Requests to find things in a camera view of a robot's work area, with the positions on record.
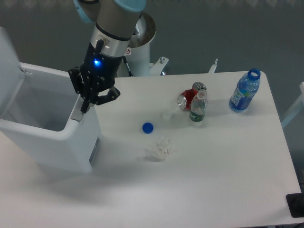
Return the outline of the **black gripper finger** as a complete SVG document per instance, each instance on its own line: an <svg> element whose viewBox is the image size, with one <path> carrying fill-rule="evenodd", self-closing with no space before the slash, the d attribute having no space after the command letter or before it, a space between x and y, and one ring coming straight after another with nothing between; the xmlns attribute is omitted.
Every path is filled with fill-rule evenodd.
<svg viewBox="0 0 304 228"><path fill-rule="evenodd" d="M109 88L109 91L106 95L96 95L94 104L102 105L114 101L120 95L121 95L120 91L116 87L112 86L111 88Z"/></svg>
<svg viewBox="0 0 304 228"><path fill-rule="evenodd" d="M96 104L100 82L93 71L86 67L74 67L68 70L74 90L83 99L80 111L87 113L91 106Z"/></svg>

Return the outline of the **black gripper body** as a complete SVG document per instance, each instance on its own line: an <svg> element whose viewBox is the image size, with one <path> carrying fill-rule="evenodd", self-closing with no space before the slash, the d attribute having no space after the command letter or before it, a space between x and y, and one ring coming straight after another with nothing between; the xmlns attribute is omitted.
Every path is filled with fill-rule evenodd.
<svg viewBox="0 0 304 228"><path fill-rule="evenodd" d="M113 57L102 52L105 41L97 41L96 46L89 44L80 73L85 87L102 92L115 84L115 76L122 57Z"/></svg>

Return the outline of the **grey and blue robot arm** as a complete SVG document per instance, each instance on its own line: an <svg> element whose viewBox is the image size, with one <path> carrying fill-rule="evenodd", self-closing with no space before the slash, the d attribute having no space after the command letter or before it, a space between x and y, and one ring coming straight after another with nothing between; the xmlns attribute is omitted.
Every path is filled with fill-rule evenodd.
<svg viewBox="0 0 304 228"><path fill-rule="evenodd" d="M83 63L68 71L74 90L83 99L80 111L115 100L120 91L115 77L135 26L146 6L144 0L75 0L81 18L95 23Z"/></svg>

